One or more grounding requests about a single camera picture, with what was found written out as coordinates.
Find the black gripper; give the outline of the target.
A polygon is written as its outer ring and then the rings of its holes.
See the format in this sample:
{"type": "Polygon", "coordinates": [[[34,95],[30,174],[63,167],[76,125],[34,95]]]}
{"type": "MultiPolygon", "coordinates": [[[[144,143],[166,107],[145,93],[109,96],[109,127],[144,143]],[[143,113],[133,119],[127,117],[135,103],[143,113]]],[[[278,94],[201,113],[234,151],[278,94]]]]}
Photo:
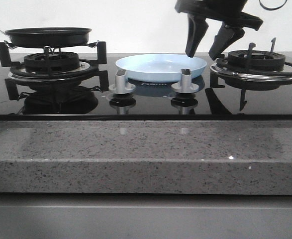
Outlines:
{"type": "Polygon", "coordinates": [[[245,0],[179,0],[175,10],[188,13],[188,39],[186,55],[193,58],[208,29],[206,18],[224,22],[209,51],[212,60],[245,34],[243,27],[258,30],[263,21],[243,12],[245,0]]]}

